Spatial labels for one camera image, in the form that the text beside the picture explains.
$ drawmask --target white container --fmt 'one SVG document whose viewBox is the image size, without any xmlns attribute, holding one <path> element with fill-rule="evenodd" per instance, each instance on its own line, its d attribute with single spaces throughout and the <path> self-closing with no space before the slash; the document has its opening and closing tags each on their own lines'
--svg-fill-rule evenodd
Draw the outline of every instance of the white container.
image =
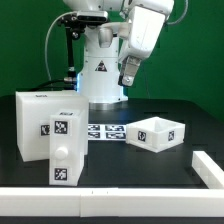
<svg viewBox="0 0 224 224">
<path fill-rule="evenodd" d="M 48 92 L 17 92 L 16 119 L 17 144 L 23 161 L 49 159 L 50 115 L 61 108 L 84 110 L 86 135 L 88 138 L 89 103 L 86 97 L 74 90 Z M 86 141 L 85 155 L 88 150 Z"/>
<path fill-rule="evenodd" d="M 153 117 L 127 124 L 126 143 L 160 152 L 183 143 L 185 124 Z"/>
</svg>

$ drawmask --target warning label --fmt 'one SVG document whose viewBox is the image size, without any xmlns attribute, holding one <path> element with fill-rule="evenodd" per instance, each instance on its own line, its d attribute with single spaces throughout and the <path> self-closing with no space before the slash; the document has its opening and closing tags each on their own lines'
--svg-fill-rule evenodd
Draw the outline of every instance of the warning label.
<svg viewBox="0 0 224 224">
<path fill-rule="evenodd" d="M 107 72 L 106 66 L 105 66 L 105 64 L 104 64 L 103 61 L 101 61 L 99 63 L 99 65 L 97 66 L 97 68 L 96 68 L 95 71 L 98 71 L 98 72 Z"/>
</svg>

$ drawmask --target black cable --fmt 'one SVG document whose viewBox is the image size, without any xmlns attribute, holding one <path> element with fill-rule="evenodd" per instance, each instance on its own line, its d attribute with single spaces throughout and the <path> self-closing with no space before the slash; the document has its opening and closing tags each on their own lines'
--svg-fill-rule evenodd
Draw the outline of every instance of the black cable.
<svg viewBox="0 0 224 224">
<path fill-rule="evenodd" d="M 42 88 L 44 88 L 44 87 L 46 87 L 48 85 L 51 85 L 53 83 L 58 83 L 58 82 L 64 82 L 64 79 L 54 79 L 54 80 L 51 80 L 51 81 L 48 81 L 48 82 L 44 82 L 44 83 L 40 84 L 39 86 L 30 89 L 29 91 L 37 91 L 37 90 L 42 89 Z"/>
</svg>

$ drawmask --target cable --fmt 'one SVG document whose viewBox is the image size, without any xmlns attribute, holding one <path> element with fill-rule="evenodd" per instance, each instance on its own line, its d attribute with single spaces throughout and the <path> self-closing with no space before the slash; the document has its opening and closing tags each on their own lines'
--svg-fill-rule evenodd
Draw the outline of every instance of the cable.
<svg viewBox="0 0 224 224">
<path fill-rule="evenodd" d="M 50 80 L 50 81 L 48 81 L 48 82 L 45 82 L 45 83 L 40 84 L 39 86 L 37 86 L 37 87 L 35 87 L 35 88 L 30 89 L 29 91 L 37 91 L 37 90 L 39 90 L 39 89 L 45 88 L 45 87 L 48 86 L 48 85 L 51 85 L 51 84 L 53 84 L 53 83 L 58 83 L 58 82 L 64 82 L 64 79 Z"/>
<path fill-rule="evenodd" d="M 63 17 L 63 16 L 67 16 L 67 15 L 71 15 L 71 14 L 74 14 L 76 12 L 67 12 L 67 13 L 64 13 L 62 15 L 60 15 L 57 19 L 54 20 L 54 22 L 51 24 L 50 28 L 48 29 L 48 32 L 47 32 L 47 35 L 46 35 L 46 39 L 45 39 L 45 47 L 44 47 L 44 58 L 45 58 L 45 66 L 46 66 L 46 70 L 47 70 L 47 75 L 48 75 L 48 80 L 51 81 L 52 80 L 52 77 L 51 77 L 51 73 L 50 73 L 50 69 L 49 69 L 49 65 L 48 65 L 48 42 L 49 42 L 49 37 L 50 37 L 50 34 L 51 34 L 51 31 L 54 27 L 54 25 L 57 23 L 57 21 Z"/>
<path fill-rule="evenodd" d="M 188 4 L 188 0 L 185 0 L 184 2 L 185 2 L 185 7 L 184 7 L 184 11 L 183 11 L 182 15 L 180 16 L 180 18 L 177 19 L 177 20 L 174 21 L 174 22 L 167 22 L 167 23 L 166 23 L 167 25 L 169 25 L 169 26 L 177 25 L 178 23 L 180 23 L 180 22 L 184 19 L 184 17 L 185 17 L 186 14 L 187 14 L 188 6 L 189 6 L 189 4 Z"/>
</svg>

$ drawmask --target white block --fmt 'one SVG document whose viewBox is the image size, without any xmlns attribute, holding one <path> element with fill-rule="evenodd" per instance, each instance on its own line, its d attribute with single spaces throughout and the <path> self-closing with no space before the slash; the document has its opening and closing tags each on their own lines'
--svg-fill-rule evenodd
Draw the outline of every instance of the white block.
<svg viewBox="0 0 224 224">
<path fill-rule="evenodd" d="M 153 117 L 127 124 L 126 143 L 160 152 L 183 143 L 185 124 Z"/>
<path fill-rule="evenodd" d="M 77 186 L 88 130 L 85 110 L 62 109 L 50 117 L 50 185 Z"/>
<path fill-rule="evenodd" d="M 88 120 L 88 100 L 73 90 L 17 92 L 17 144 L 24 161 L 49 159 L 50 115 L 61 108 L 84 110 Z"/>
<path fill-rule="evenodd" d="M 0 216 L 80 216 L 81 190 L 1 188 Z"/>
<path fill-rule="evenodd" d="M 119 216 L 118 188 L 92 188 L 82 191 L 80 216 Z"/>
<path fill-rule="evenodd" d="M 210 189 L 0 188 L 0 202 L 0 216 L 224 217 Z"/>
<path fill-rule="evenodd" d="M 193 152 L 192 167 L 209 189 L 224 189 L 224 172 L 206 152 Z"/>
</svg>

